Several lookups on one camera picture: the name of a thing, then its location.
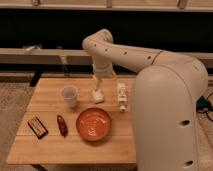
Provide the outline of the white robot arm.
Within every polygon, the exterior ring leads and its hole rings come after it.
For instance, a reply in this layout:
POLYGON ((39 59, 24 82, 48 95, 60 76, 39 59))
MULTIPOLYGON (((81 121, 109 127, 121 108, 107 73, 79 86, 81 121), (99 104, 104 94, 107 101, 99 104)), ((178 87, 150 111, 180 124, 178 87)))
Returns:
POLYGON ((102 29, 82 42, 98 79, 113 76, 113 64, 137 74, 131 114, 138 171, 199 171, 196 104, 208 88, 208 73, 195 57, 166 50, 118 45, 102 29))

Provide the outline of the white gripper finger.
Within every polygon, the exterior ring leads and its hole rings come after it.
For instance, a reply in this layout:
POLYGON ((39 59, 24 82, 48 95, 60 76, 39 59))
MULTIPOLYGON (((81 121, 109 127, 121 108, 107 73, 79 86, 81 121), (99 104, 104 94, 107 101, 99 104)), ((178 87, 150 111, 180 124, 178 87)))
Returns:
POLYGON ((95 104, 102 103, 104 101, 104 96, 100 90, 93 90, 92 97, 95 104))

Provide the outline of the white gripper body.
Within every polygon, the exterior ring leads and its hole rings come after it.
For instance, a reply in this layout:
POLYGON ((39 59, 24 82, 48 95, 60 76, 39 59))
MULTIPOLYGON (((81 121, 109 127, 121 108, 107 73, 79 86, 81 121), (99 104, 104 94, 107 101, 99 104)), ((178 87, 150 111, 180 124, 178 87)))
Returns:
MULTIPOLYGON (((116 73, 113 73, 109 78, 115 79, 116 73)), ((95 75, 93 75, 93 80, 95 81, 94 90, 98 91, 101 87, 101 84, 102 84, 102 78, 97 78, 95 75)))

